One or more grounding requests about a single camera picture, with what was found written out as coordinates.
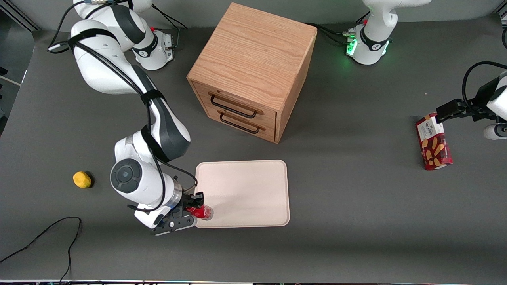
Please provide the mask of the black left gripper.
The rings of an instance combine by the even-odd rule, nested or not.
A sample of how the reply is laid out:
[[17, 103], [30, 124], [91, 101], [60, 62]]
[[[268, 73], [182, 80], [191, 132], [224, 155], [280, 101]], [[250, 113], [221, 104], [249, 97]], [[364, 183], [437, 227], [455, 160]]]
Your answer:
[[498, 115], [494, 114], [494, 112], [486, 106], [495, 93], [498, 83], [499, 77], [497, 76], [491, 81], [485, 83], [485, 85], [481, 86], [477, 90], [476, 96], [473, 99], [467, 99], [467, 78], [464, 78], [462, 83], [463, 101], [461, 99], [453, 99], [436, 108], [436, 122], [438, 124], [442, 124], [450, 119], [465, 118], [469, 116], [471, 116], [472, 120], [475, 122], [482, 119], [495, 120], [496, 122], [499, 122], [500, 119]]

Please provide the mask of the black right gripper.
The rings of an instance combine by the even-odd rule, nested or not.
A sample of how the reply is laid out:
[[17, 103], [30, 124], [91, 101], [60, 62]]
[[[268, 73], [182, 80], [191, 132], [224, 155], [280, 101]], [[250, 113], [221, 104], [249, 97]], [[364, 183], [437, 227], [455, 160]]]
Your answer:
[[189, 207], [202, 207], [204, 205], [204, 193], [183, 194], [180, 202], [168, 213], [168, 222], [183, 222], [185, 225], [196, 225], [198, 219], [186, 209]]

